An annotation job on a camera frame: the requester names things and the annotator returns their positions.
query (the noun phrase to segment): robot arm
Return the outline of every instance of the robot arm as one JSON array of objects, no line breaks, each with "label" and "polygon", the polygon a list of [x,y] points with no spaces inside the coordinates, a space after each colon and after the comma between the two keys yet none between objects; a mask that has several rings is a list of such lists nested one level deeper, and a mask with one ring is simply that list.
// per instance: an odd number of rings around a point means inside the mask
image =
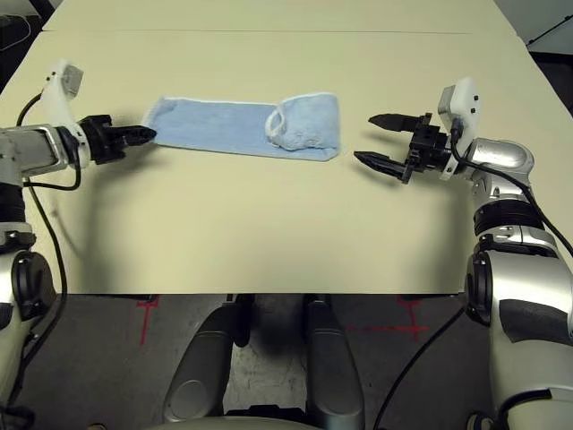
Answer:
[{"label": "robot arm", "polygon": [[107,115],[76,123],[67,100],[75,97],[81,71],[61,61],[47,77],[41,103],[50,125],[0,129],[0,411],[10,406],[22,377],[23,349],[34,342],[31,329],[56,300],[46,259],[31,251],[36,237],[26,222],[24,178],[85,168],[125,157],[128,146],[155,137],[143,126],[113,127]]},{"label": "robot arm", "polygon": [[413,133],[406,161],[355,156],[404,184],[428,169],[473,183],[477,245],[467,265],[466,312],[490,329],[498,420],[517,430],[570,428],[573,276],[531,202],[533,155],[515,142],[477,138],[479,101],[469,78],[443,91],[438,111],[450,135],[430,125],[431,114],[374,116],[375,125]]}]

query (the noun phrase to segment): table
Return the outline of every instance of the table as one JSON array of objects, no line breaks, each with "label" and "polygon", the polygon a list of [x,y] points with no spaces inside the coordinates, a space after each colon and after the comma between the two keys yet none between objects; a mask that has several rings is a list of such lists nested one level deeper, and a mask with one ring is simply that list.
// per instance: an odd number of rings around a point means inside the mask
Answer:
[{"label": "table", "polygon": [[[573,121],[517,37],[48,31],[0,97],[0,125],[13,124],[60,56],[85,72],[78,119],[139,123],[161,95],[276,102],[326,90],[339,97],[343,144],[327,163],[141,148],[88,168],[77,192],[42,190],[73,293],[459,291],[474,243],[469,184],[428,173],[403,186],[352,151],[403,159],[409,135],[367,118],[435,112],[442,88],[465,75],[481,92],[479,134],[533,151],[538,201],[573,237],[573,203],[561,191],[573,177]],[[28,124],[43,121],[32,109]],[[71,183],[73,172],[43,179]],[[27,204],[36,249],[55,268]]]},{"label": "table", "polygon": [[516,34],[492,0],[65,0],[44,30]]}]

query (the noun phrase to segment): blue towel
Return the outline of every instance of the blue towel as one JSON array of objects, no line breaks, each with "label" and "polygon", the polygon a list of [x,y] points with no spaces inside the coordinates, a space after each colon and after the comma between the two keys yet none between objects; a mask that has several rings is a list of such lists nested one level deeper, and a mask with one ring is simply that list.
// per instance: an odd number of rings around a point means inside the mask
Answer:
[{"label": "blue towel", "polygon": [[338,155],[338,100],[314,93],[259,104],[159,99],[143,124],[159,145],[282,159],[326,161]]}]

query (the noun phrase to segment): cable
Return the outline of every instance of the cable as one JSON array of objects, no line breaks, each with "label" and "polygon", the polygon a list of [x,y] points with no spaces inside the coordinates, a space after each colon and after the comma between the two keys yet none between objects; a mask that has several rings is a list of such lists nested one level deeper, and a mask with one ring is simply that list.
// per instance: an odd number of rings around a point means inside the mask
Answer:
[{"label": "cable", "polygon": [[16,45],[21,44],[24,40],[27,40],[32,34],[32,28],[31,28],[30,23],[28,22],[28,20],[26,19],[25,16],[21,16],[21,15],[5,15],[5,16],[16,16],[18,18],[23,19],[24,22],[26,22],[26,26],[28,27],[28,34],[26,36],[24,36],[22,39],[16,40],[15,42],[11,43],[7,47],[0,48],[0,52],[4,52],[4,51],[10,49],[11,47],[15,47]]},{"label": "cable", "polygon": [[52,190],[59,191],[74,191],[80,188],[81,185],[81,166],[77,155],[73,160],[73,168],[75,169],[75,180],[72,185],[57,185],[57,184],[47,184],[44,182],[31,182],[30,180],[24,181],[24,187],[39,186],[42,188],[50,188]]},{"label": "cable", "polygon": [[543,36],[545,36],[548,33],[551,33],[553,30],[557,29],[558,27],[560,27],[561,25],[563,25],[565,22],[569,21],[571,18],[573,18],[573,15],[567,15],[565,18],[563,18],[560,22],[558,22],[557,24],[555,24],[553,27],[551,27],[550,29],[544,31],[543,33],[541,33],[539,36],[537,36],[534,39],[529,40],[526,43],[526,47],[529,47],[531,45],[533,45],[537,40],[539,40],[540,38],[542,38]]},{"label": "cable", "polygon": [[18,115],[18,119],[16,120],[16,126],[21,126],[21,123],[24,122],[24,117],[28,115],[28,111],[34,106],[39,100],[42,98],[42,93],[36,94],[32,99],[26,103],[26,106],[21,110],[20,114]]},{"label": "cable", "polygon": [[[39,100],[42,98],[42,93],[35,95],[24,109],[21,110],[21,113],[18,115],[18,120],[16,121],[17,126],[21,126],[21,123],[24,121],[24,117],[28,114],[28,111],[34,106]],[[75,180],[72,185],[56,185],[56,184],[46,184],[44,182],[31,182],[29,180],[24,181],[24,186],[41,186],[42,188],[50,188],[52,190],[59,190],[59,191],[74,191],[80,187],[81,184],[81,166],[80,160],[77,152],[73,154],[73,167],[75,169]]]},{"label": "cable", "polygon": [[[16,125],[20,126],[22,124],[24,117],[26,116],[28,111],[31,109],[32,106],[34,106],[34,104],[36,102],[38,102],[38,100],[40,100],[40,98],[41,98],[41,93],[38,94],[37,96],[35,96],[32,100],[30,100],[26,104],[26,106],[24,107],[22,112],[18,115],[18,121],[16,122]],[[35,340],[33,345],[30,347],[30,350],[28,351],[26,356],[22,359],[22,362],[21,362],[22,371],[26,369],[26,367],[30,364],[31,360],[36,356],[36,354],[38,354],[39,349],[42,347],[42,345],[44,345],[44,343],[47,340],[47,337],[54,330],[54,328],[57,326],[58,322],[62,318],[62,313],[64,312],[65,304],[67,303],[67,296],[68,296],[68,283],[67,283],[67,277],[65,275],[64,257],[62,256],[62,250],[61,250],[60,244],[57,240],[56,233],[55,233],[54,229],[52,228],[52,224],[50,223],[50,221],[46,215],[46,212],[44,211],[44,207],[42,206],[42,203],[40,202],[38,195],[36,194],[36,191],[34,190],[34,187],[29,186],[28,189],[30,190],[32,200],[34,201],[34,203],[36,204],[36,207],[38,208],[39,215],[42,218],[42,220],[44,221],[44,224],[46,225],[47,232],[50,235],[52,242],[54,243],[54,250],[56,251],[56,259],[57,259],[58,270],[60,272],[60,280],[61,280],[62,288],[61,288],[61,293],[60,293],[60,303],[56,309],[56,313],[54,314],[54,318],[52,318],[52,321],[50,321],[49,325],[42,332],[42,334],[40,334],[38,336],[38,338]]]},{"label": "cable", "polygon": [[404,367],[404,369],[402,369],[402,372],[400,372],[398,378],[396,378],[396,381],[394,381],[394,383],[390,387],[388,394],[386,395],[386,399],[384,399],[384,402],[382,403],[382,406],[380,406],[380,410],[378,411],[378,415],[374,420],[374,425],[372,426],[372,430],[378,430],[378,427],[382,421],[382,417],[384,417],[384,412],[386,412],[386,409],[388,408],[388,405],[392,400],[394,393],[396,392],[398,386],[400,385],[400,383],[402,383],[402,381],[404,380],[410,369],[414,367],[416,361],[418,361],[418,358],[420,358],[422,354],[425,352],[425,350],[428,349],[432,345],[432,343],[436,339],[438,339],[439,336],[441,336],[449,327],[451,327],[452,324],[455,323],[459,319],[459,317],[462,316],[463,314],[464,314],[464,307],[462,306],[458,309],[458,311],[455,314],[453,314],[444,323],[444,325],[442,325],[435,333],[433,333],[433,335],[422,345],[422,347],[417,350],[414,356],[410,358],[408,364]]},{"label": "cable", "polygon": [[549,228],[549,230],[560,240],[560,242],[563,244],[563,246],[565,246],[565,248],[567,249],[567,251],[569,252],[571,257],[573,257],[573,246],[571,246],[571,244],[569,243],[567,238],[564,237],[561,234],[561,232],[549,221],[547,216],[545,216],[542,209],[539,207],[539,204],[537,204],[537,201],[535,200],[534,195],[531,192],[531,188],[529,186],[521,183],[515,177],[508,175],[507,173],[501,172],[495,168],[488,168],[487,166],[484,166],[483,164],[473,163],[472,161],[468,161],[467,159],[464,159],[459,155],[458,148],[456,148],[456,144],[458,143],[459,137],[461,136],[461,134],[463,132],[463,128],[464,127],[461,124],[459,118],[454,119],[452,126],[451,126],[451,131],[450,131],[451,132],[451,139],[450,139],[451,153],[454,156],[454,159],[456,159],[456,161],[461,166],[466,166],[468,168],[475,168],[475,169],[481,170],[485,173],[489,173],[492,175],[502,177],[506,181],[509,181],[511,184],[513,184],[517,188],[519,188],[522,191],[523,195],[529,201],[529,204],[531,204],[533,206],[533,208],[537,212],[537,215],[539,216],[541,221],[543,221],[543,224],[545,224]]}]

